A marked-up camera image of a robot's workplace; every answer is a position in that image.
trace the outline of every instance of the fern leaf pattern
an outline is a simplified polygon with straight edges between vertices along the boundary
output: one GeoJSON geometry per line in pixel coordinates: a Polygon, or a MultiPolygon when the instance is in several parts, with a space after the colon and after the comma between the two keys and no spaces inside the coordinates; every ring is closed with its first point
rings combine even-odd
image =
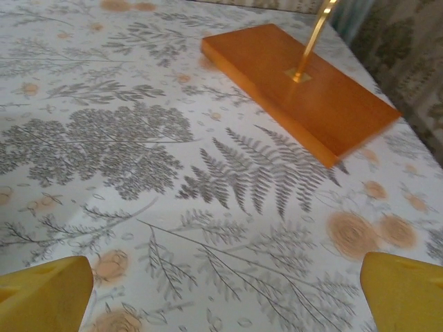
{"type": "Polygon", "coordinates": [[[272,145],[226,128],[236,147],[213,138],[213,144],[224,160],[201,149],[200,155],[208,171],[192,166],[194,176],[185,177],[186,183],[181,185],[177,197],[201,197],[207,203],[216,198],[222,206],[229,208],[228,200],[233,193],[244,212],[248,212],[246,206],[250,203],[261,214],[266,198],[275,190],[275,206],[283,219],[291,197],[298,200],[303,211],[309,212],[312,196],[324,181],[340,186],[337,170],[349,174],[343,163],[327,169],[294,139],[263,127],[257,128],[270,137],[272,145]]]}

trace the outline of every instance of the peach rose print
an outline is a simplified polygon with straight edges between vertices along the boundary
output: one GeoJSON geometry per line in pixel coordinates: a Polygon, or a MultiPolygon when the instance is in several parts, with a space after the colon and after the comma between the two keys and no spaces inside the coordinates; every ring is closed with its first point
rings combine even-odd
{"type": "Polygon", "coordinates": [[[21,93],[26,97],[34,97],[38,94],[40,88],[35,83],[23,83],[19,90],[15,90],[16,93],[21,93]]]}
{"type": "Polygon", "coordinates": [[[2,185],[0,187],[0,206],[8,204],[13,193],[14,190],[12,190],[11,187],[8,187],[7,185],[2,185]]]}
{"type": "Polygon", "coordinates": [[[374,228],[363,217],[351,212],[335,212],[327,221],[327,233],[335,248],[345,257],[362,259],[379,249],[374,228]]]}
{"type": "Polygon", "coordinates": [[[93,267],[96,283],[112,284],[125,276],[129,266],[128,256],[122,250],[111,250],[98,257],[98,262],[93,267]]]}
{"type": "Polygon", "coordinates": [[[191,77],[189,75],[178,73],[177,74],[177,82],[180,84],[188,83],[191,80],[191,77]]]}
{"type": "Polygon", "coordinates": [[[219,71],[219,69],[215,66],[215,64],[204,55],[200,57],[199,65],[205,71],[219,71]]]}
{"type": "Polygon", "coordinates": [[[26,207],[20,209],[19,212],[29,211],[33,216],[36,216],[39,212],[48,212],[53,210],[58,205],[63,205],[60,200],[62,195],[51,195],[45,192],[42,193],[43,197],[36,199],[35,201],[28,202],[26,207]]]}
{"type": "Polygon", "coordinates": [[[133,9],[140,10],[141,12],[153,12],[156,10],[157,6],[149,2],[139,2],[132,6],[133,9]]]}
{"type": "Polygon", "coordinates": [[[401,184],[401,190],[403,192],[403,197],[409,202],[409,205],[417,211],[423,212],[424,214],[428,214],[429,211],[437,212],[437,210],[426,203],[426,201],[424,200],[426,198],[425,194],[413,194],[403,183],[401,184]]]}
{"type": "Polygon", "coordinates": [[[98,32],[100,32],[101,30],[103,30],[105,27],[103,26],[103,24],[101,24],[101,23],[92,23],[90,26],[89,26],[89,29],[91,29],[91,31],[93,32],[93,33],[98,33],[98,32]]]}
{"type": "Polygon", "coordinates": [[[386,194],[385,188],[375,181],[368,181],[364,183],[365,193],[373,199],[386,199],[388,194],[386,194]]]}
{"type": "Polygon", "coordinates": [[[399,248],[411,249],[417,243],[414,228],[399,216],[383,217],[379,222],[379,232],[383,240],[399,248]]]}
{"type": "Polygon", "coordinates": [[[131,4],[125,0],[102,0],[100,7],[110,12],[127,12],[131,9],[131,4]]]}
{"type": "Polygon", "coordinates": [[[379,157],[372,150],[363,148],[360,150],[360,154],[357,155],[357,158],[366,159],[369,163],[369,168],[373,172],[378,166],[380,166],[379,157]]]}
{"type": "Polygon", "coordinates": [[[60,39],[68,39],[68,38],[71,38],[71,37],[72,36],[69,33],[59,33],[57,35],[57,38],[60,38],[60,39]]]}
{"type": "Polygon", "coordinates": [[[140,332],[141,328],[135,314],[118,309],[98,316],[88,332],[140,332]]]}

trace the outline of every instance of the orange flower pattern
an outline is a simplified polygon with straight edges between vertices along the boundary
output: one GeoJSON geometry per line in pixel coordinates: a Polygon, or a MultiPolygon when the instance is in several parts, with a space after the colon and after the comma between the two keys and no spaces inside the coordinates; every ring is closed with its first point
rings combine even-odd
{"type": "Polygon", "coordinates": [[[125,0],[102,0],[100,7],[110,12],[127,12],[131,9],[131,4],[125,0]]]}
{"type": "Polygon", "coordinates": [[[191,80],[191,77],[186,74],[179,73],[177,74],[177,82],[180,84],[188,83],[191,80]]]}
{"type": "Polygon", "coordinates": [[[140,332],[140,319],[125,309],[118,309],[99,316],[89,332],[140,332]]]}
{"type": "Polygon", "coordinates": [[[101,23],[92,23],[89,28],[91,29],[91,31],[98,33],[101,30],[103,30],[104,26],[101,23]]]}
{"type": "Polygon", "coordinates": [[[219,69],[215,66],[215,64],[210,61],[207,57],[202,55],[199,59],[199,65],[204,69],[205,71],[219,71],[219,69]]]}
{"type": "Polygon", "coordinates": [[[21,92],[24,95],[33,97],[38,94],[39,86],[34,83],[23,83],[23,85],[21,86],[21,92]]]}
{"type": "Polygon", "coordinates": [[[372,150],[362,149],[361,150],[361,155],[363,157],[365,157],[370,163],[373,163],[373,164],[375,164],[377,166],[380,164],[379,158],[377,157],[375,152],[373,152],[372,150]]]}
{"type": "Polygon", "coordinates": [[[11,187],[8,187],[6,185],[2,185],[0,187],[0,206],[6,205],[11,200],[12,194],[14,193],[14,190],[12,190],[11,187]]]}
{"type": "Polygon", "coordinates": [[[149,2],[135,3],[132,7],[136,10],[140,10],[141,12],[153,12],[157,8],[157,6],[149,2]]]}
{"type": "Polygon", "coordinates": [[[122,250],[111,250],[99,256],[93,267],[94,279],[98,285],[112,284],[122,278],[129,267],[128,256],[122,250]]]}
{"type": "Polygon", "coordinates": [[[417,243],[417,235],[409,222],[395,215],[380,220],[381,237],[388,243],[403,249],[411,249],[417,243]]]}
{"type": "Polygon", "coordinates": [[[365,185],[365,193],[372,197],[373,199],[386,199],[388,198],[388,194],[386,194],[385,189],[380,183],[375,181],[368,181],[364,183],[365,185]]]}
{"type": "Polygon", "coordinates": [[[350,259],[362,259],[379,249],[378,236],[364,218],[350,212],[335,212],[327,221],[327,233],[336,249],[350,259]]]}
{"type": "Polygon", "coordinates": [[[412,206],[414,209],[416,209],[417,211],[423,212],[423,213],[428,213],[429,208],[426,204],[426,202],[421,199],[418,196],[415,196],[411,193],[406,194],[405,198],[408,200],[410,206],[412,206]]]}

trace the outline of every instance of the orange wooden block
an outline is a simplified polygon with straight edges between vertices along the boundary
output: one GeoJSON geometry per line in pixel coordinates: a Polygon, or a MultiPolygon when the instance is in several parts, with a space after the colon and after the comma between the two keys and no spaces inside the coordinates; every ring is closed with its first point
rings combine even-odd
{"type": "Polygon", "coordinates": [[[316,54],[295,83],[304,46],[274,24],[203,38],[201,50],[326,167],[379,134],[400,112],[316,54]]]}

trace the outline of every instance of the tablecloth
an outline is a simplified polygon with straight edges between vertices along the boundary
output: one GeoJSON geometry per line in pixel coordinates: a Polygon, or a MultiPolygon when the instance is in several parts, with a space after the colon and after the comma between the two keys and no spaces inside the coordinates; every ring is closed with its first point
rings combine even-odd
{"type": "MultiPolygon", "coordinates": [[[[443,172],[404,120],[325,169],[199,50],[269,22],[306,42],[313,16],[0,8],[1,272],[87,256],[81,331],[375,331],[365,253],[443,264],[443,172]]],[[[387,101],[330,27],[316,52],[387,101]]]]}

